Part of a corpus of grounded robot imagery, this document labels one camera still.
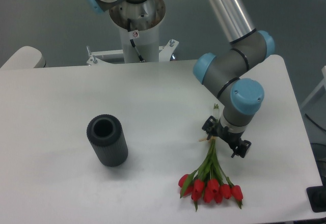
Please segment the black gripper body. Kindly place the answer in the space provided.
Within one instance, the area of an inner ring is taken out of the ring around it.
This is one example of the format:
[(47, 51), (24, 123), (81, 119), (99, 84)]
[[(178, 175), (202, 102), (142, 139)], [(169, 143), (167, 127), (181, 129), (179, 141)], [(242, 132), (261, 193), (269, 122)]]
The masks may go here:
[(244, 133), (242, 129), (240, 132), (234, 132), (233, 128), (230, 126), (223, 126), (222, 123), (213, 116), (210, 116), (205, 121), (202, 130), (206, 132), (207, 140), (210, 140), (213, 136), (219, 137), (225, 141), (232, 150), (238, 148), (239, 141)]

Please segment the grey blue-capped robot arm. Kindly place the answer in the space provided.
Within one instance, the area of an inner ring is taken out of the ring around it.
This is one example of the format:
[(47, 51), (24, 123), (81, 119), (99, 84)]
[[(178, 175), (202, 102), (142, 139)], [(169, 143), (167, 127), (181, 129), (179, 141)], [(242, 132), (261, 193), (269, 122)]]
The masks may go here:
[[(122, 29), (123, 56), (127, 63), (157, 62), (162, 51), (145, 32), (152, 32), (165, 16), (163, 0), (87, 0), (98, 12), (109, 12)], [(231, 45), (223, 56), (202, 55), (194, 65), (196, 79), (224, 106), (218, 122), (209, 119), (203, 129), (218, 136), (233, 154), (245, 157), (251, 143), (242, 134), (264, 99), (261, 84), (243, 75), (274, 53), (269, 33), (254, 27), (241, 0), (209, 0)]]

